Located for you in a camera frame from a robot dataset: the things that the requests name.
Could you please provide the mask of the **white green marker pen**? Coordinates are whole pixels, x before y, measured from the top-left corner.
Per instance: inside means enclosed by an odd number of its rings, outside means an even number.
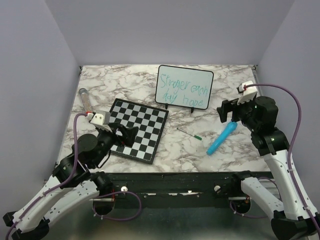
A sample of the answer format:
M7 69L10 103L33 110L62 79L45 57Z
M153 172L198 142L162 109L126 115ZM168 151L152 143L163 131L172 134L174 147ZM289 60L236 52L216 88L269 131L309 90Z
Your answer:
M202 138L201 138L200 136L198 136L198 135L196 135L196 134L193 134L193 133L190 133L190 132L188 132L188 131L180 128L180 127L177 127L176 129L177 129L178 131L180 131L180 132L182 132L182 133L185 133L185 134L187 134L187 135L189 135L189 136L191 136L191 137L194 137L194 138L196 138L196 139L198 139L198 140L200 140L200 141L202 140Z

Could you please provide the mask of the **black framed whiteboard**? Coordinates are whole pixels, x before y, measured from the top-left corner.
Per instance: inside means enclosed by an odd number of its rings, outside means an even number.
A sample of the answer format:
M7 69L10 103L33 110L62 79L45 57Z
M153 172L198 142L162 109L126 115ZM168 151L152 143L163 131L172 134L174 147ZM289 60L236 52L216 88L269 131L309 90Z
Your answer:
M213 81L212 71L162 64L158 67L154 100L158 104L206 110Z

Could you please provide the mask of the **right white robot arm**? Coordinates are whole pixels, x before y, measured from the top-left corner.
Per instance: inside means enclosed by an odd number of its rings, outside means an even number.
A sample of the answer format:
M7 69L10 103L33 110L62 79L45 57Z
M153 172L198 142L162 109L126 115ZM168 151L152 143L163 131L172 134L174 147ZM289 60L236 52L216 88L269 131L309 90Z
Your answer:
M274 235L279 240L297 240L316 234L320 213L305 190L297 190L299 179L286 135L275 124L278 107L266 96L254 97L244 103L237 99L224 100L217 108L221 122L232 113L233 122L240 121L251 132L251 141L266 162L276 182L280 199L276 198L248 171L236 173L230 191L249 196L267 215Z

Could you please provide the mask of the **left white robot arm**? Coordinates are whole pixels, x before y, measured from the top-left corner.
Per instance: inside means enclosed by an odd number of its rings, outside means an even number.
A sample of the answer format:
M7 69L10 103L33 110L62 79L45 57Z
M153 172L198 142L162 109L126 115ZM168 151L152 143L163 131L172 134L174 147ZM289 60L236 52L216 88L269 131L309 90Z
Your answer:
M71 154L63 158L42 189L18 211L3 216L10 228L6 239L41 240L59 217L86 200L107 197L114 186L108 174L98 169L111 148L133 146L138 127L112 123L98 128L98 135L86 133L75 138Z

